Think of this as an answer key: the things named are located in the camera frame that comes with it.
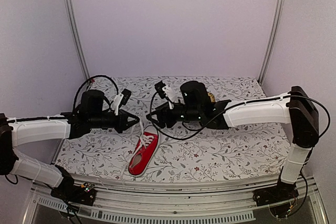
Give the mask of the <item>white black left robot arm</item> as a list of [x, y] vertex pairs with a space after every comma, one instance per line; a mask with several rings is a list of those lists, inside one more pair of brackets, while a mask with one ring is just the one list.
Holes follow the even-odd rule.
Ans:
[[9, 174], [44, 183], [67, 200], [78, 195], [72, 176], [62, 167], [48, 165], [14, 149], [20, 145], [46, 140], [72, 140], [93, 129], [114, 129], [118, 133], [133, 127], [140, 119], [121, 109], [131, 96], [124, 89], [116, 95], [108, 109], [109, 100], [102, 91], [89, 90], [82, 94], [81, 102], [73, 112], [35, 118], [7, 118], [1, 114], [1, 175]]

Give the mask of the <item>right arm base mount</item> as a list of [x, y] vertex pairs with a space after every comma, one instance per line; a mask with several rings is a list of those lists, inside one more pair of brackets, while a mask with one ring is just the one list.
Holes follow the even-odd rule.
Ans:
[[299, 193], [295, 185], [275, 185], [253, 191], [256, 205], [269, 206], [270, 213], [278, 218], [287, 218], [293, 210]]

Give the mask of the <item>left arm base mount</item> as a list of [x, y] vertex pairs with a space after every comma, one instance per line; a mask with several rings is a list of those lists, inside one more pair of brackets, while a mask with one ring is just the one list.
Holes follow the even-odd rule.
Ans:
[[63, 201], [93, 206], [97, 191], [88, 186], [78, 186], [73, 183], [61, 183], [51, 190], [50, 195]]

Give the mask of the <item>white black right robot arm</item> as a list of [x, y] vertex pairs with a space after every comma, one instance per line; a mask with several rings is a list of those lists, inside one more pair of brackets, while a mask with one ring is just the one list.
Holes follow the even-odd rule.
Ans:
[[154, 87], [156, 94], [166, 102], [150, 109], [146, 118], [161, 129], [172, 128], [177, 122], [198, 122], [202, 129], [213, 130], [248, 124], [290, 124], [293, 140], [271, 196], [282, 201], [291, 194], [292, 186], [320, 138], [318, 110], [300, 86], [269, 98], [216, 102], [203, 83], [189, 81], [180, 87], [183, 103], [179, 103], [174, 91], [162, 81]]

